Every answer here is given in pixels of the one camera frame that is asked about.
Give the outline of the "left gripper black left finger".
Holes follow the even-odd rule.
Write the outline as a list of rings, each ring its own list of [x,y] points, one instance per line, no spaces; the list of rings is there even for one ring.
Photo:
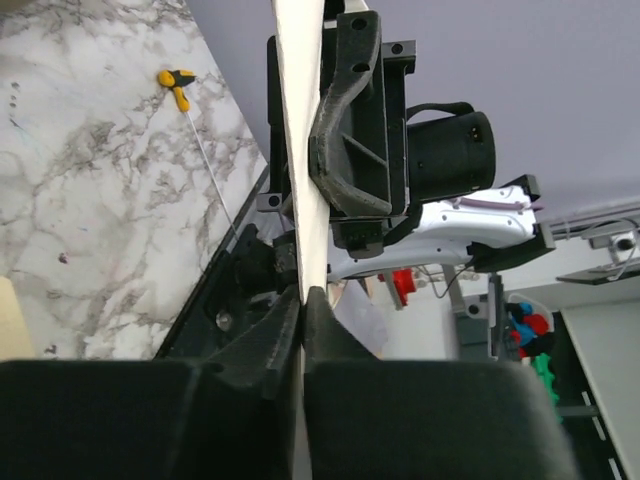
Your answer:
[[[207,359],[1,366],[5,479],[289,479],[300,299]]]

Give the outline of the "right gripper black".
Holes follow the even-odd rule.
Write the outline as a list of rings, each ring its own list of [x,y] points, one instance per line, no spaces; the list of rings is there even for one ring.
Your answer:
[[[364,260],[391,244],[393,220],[415,213],[405,104],[415,44],[383,42],[375,11],[343,13],[336,21],[321,40],[307,174],[329,208],[335,246]]]

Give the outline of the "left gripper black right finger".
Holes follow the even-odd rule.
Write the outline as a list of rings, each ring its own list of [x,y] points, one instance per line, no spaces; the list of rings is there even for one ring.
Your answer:
[[[304,410],[316,479],[576,479],[534,372],[514,362],[382,360],[323,289],[304,315]]]

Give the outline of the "brown parchment letter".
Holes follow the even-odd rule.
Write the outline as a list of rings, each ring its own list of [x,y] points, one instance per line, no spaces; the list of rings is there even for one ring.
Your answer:
[[[309,176],[308,140],[320,102],[323,1],[274,1],[300,299],[327,286],[329,206]]]

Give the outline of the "cream paper envelope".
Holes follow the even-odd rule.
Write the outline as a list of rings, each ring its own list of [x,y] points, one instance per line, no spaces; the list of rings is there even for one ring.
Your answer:
[[[14,286],[6,277],[0,280],[0,355],[2,361],[35,357]]]

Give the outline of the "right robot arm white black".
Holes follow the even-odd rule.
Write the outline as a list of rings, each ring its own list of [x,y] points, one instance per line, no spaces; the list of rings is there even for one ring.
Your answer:
[[[486,115],[466,102],[432,103],[417,121],[406,78],[414,41],[386,42],[378,13],[336,13],[322,34],[320,105],[309,173],[327,200],[336,256],[331,279],[426,264],[491,273],[551,252],[537,220],[536,179],[494,183]]]

